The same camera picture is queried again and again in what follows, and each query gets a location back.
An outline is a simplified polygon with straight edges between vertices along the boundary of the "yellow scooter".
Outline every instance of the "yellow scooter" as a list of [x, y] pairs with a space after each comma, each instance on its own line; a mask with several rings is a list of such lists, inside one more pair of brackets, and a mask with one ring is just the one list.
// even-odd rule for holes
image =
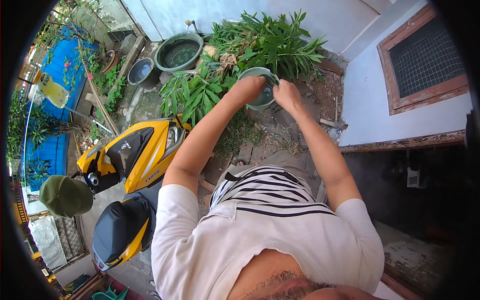
[[178, 115], [137, 123], [107, 146], [92, 147], [77, 161], [81, 175], [95, 193], [121, 181], [127, 193], [123, 201], [110, 203], [96, 223], [92, 248], [100, 270], [124, 263], [150, 246], [158, 199], [140, 190], [163, 180], [192, 130], [191, 125], [182, 124], [181, 118]]

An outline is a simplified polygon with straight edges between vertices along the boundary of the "man's right arm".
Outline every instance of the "man's right arm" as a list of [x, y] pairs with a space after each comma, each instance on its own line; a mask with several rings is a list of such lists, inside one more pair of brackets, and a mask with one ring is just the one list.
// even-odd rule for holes
[[273, 88], [275, 101], [297, 122], [305, 137], [318, 174], [325, 183], [330, 208], [333, 211], [343, 202], [357, 198], [360, 192], [342, 154], [301, 103], [296, 86], [281, 80], [280, 87]]

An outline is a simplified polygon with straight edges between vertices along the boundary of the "water tap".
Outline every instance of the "water tap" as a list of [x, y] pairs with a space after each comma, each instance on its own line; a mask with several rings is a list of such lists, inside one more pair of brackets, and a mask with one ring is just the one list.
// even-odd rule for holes
[[188, 27], [190, 27], [190, 25], [193, 25], [193, 29], [195, 30], [195, 33], [198, 34], [198, 30], [197, 30], [197, 26], [195, 25], [195, 20], [187, 20], [185, 21], [185, 24], [187, 25], [187, 29]]

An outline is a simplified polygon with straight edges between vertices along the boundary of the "dark bucket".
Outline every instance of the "dark bucket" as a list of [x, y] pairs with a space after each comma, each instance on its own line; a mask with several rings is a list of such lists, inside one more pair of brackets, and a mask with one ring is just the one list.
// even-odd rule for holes
[[155, 66], [153, 60], [146, 57], [133, 64], [128, 72], [127, 79], [129, 84], [149, 90], [160, 81], [161, 73], [162, 71]]

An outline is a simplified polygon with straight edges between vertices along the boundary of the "water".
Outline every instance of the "water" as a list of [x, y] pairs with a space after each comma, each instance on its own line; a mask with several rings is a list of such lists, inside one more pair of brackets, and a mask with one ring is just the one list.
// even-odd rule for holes
[[261, 106], [267, 104], [273, 99], [273, 89], [269, 84], [265, 84], [264, 90], [260, 93], [260, 96], [255, 101], [249, 103], [253, 106]]
[[139, 82], [140, 80], [144, 79], [150, 73], [151, 69], [152, 64], [149, 60], [138, 63], [134, 66], [134, 68], [132, 68], [132, 71], [130, 72], [131, 82]]
[[167, 45], [161, 54], [162, 66], [167, 68], [181, 66], [191, 60], [199, 48], [200, 45], [191, 39], [182, 39]]

